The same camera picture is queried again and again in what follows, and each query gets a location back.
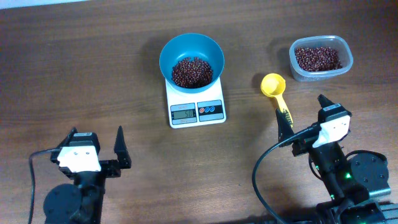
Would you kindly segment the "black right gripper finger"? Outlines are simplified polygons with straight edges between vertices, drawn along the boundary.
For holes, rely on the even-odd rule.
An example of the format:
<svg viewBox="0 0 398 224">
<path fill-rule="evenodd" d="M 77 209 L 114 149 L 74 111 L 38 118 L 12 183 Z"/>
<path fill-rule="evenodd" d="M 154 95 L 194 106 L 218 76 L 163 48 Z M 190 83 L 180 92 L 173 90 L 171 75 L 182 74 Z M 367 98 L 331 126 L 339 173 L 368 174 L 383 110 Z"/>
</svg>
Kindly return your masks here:
<svg viewBox="0 0 398 224">
<path fill-rule="evenodd" d="M 326 96 L 324 96 L 322 94 L 320 94 L 317 99 L 322 108 L 326 108 L 328 106 L 334 105 L 334 102 L 332 102 L 331 100 L 329 100 Z"/>
<path fill-rule="evenodd" d="M 282 112 L 280 109 L 275 110 L 277 124 L 278 124 L 278 143 L 280 147 L 285 147 L 292 144 L 292 140 L 286 141 L 294 135 L 292 129 L 292 120 L 287 112 Z"/>
</svg>

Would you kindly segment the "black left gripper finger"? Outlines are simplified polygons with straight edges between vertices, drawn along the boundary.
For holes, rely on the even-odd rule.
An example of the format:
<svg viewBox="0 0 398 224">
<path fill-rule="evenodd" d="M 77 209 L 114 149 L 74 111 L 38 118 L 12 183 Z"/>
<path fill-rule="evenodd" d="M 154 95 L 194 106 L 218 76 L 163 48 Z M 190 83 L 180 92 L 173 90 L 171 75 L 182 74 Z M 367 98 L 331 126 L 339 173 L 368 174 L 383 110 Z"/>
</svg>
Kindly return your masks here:
<svg viewBox="0 0 398 224">
<path fill-rule="evenodd" d="M 117 155 L 120 169 L 131 168 L 131 158 L 124 140 L 124 133 L 122 126 L 118 127 L 115 145 L 114 145 L 114 153 Z"/>
<path fill-rule="evenodd" d="M 76 127 L 73 127 L 73 128 L 71 129 L 71 131 L 67 134 L 67 136 L 65 137 L 65 139 L 62 140 L 61 143 L 57 146 L 57 149 L 60 149 L 60 148 L 62 148 L 62 147 L 67 146 L 67 145 L 69 144 L 71 138 L 73 137 L 73 135 L 74 135 L 75 133 L 77 133 L 77 128 L 76 128 Z"/>
</svg>

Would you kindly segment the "yellow plastic measuring scoop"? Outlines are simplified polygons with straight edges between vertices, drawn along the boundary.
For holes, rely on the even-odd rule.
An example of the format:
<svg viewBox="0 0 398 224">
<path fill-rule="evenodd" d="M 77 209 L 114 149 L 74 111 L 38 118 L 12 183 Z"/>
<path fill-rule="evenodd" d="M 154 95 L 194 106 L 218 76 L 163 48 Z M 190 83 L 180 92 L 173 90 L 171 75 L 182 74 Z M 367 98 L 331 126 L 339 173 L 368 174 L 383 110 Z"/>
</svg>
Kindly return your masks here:
<svg viewBox="0 0 398 224">
<path fill-rule="evenodd" d="M 277 102 L 279 111 L 284 115 L 288 124 L 292 128 L 294 126 L 292 115 L 283 99 L 283 93 L 286 88 L 285 79 L 277 73 L 267 74 L 261 82 L 261 91 L 269 98 L 274 98 Z"/>
</svg>

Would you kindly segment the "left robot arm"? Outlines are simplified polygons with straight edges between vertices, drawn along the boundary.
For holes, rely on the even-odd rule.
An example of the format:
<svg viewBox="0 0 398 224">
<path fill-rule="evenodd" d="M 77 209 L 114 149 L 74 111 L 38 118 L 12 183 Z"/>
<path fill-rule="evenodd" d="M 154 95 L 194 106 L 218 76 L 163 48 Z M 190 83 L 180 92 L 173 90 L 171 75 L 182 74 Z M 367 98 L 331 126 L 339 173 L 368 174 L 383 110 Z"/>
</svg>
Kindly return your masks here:
<svg viewBox="0 0 398 224">
<path fill-rule="evenodd" d="M 114 144 L 117 158 L 100 160 L 99 152 L 100 142 L 96 133 L 80 133 L 73 128 L 51 153 L 50 161 L 73 182 L 60 184 L 47 194 L 43 205 L 45 223 L 101 222 L 106 180 L 119 178 L 123 169 L 131 168 L 121 126 Z"/>
</svg>

